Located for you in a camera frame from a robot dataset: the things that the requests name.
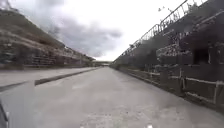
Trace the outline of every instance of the cloud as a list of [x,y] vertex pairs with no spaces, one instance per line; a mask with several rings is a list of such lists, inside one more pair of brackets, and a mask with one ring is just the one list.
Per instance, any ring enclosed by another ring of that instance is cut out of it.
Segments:
[[73,12],[66,15],[60,12],[60,7],[65,6],[62,0],[32,1],[35,1],[32,9],[24,5],[18,8],[22,9],[32,22],[66,46],[92,57],[101,57],[119,45],[119,39],[122,37],[119,30],[103,28],[97,23],[78,23],[76,17],[70,15]]

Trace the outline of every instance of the cloudy sky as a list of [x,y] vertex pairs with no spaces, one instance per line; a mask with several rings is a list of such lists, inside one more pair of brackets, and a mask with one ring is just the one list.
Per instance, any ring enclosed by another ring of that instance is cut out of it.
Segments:
[[114,60],[184,0],[9,0],[66,46]]

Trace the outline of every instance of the curb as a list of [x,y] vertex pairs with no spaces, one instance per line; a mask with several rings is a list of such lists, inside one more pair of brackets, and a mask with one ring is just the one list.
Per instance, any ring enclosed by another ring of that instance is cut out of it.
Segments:
[[40,84],[44,84],[44,83],[47,83],[47,82],[59,80],[59,79],[62,79],[62,78],[66,78],[66,77],[69,77],[69,76],[74,76],[74,75],[82,74],[82,73],[85,73],[85,72],[94,71],[94,70],[97,70],[97,69],[99,69],[99,68],[35,80],[35,86],[38,86]]

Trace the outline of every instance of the asphalt surface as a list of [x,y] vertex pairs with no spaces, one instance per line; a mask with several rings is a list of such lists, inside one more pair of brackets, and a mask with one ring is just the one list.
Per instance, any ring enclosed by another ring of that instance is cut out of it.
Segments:
[[101,68],[35,88],[37,128],[223,128],[224,116]]

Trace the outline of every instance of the metal railing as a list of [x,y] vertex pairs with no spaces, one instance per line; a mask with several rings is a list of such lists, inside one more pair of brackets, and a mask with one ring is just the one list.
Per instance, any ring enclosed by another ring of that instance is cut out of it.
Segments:
[[188,13],[197,9],[200,5],[205,3],[208,0],[185,0],[181,3],[176,9],[174,9],[166,18],[164,18],[160,24],[154,25],[149,31],[147,31],[139,40],[137,40],[134,44],[132,44],[125,52],[123,52],[118,58],[121,56],[129,54],[135,48],[140,46],[143,41],[150,40],[155,35],[162,32],[166,29],[169,25],[175,23]]

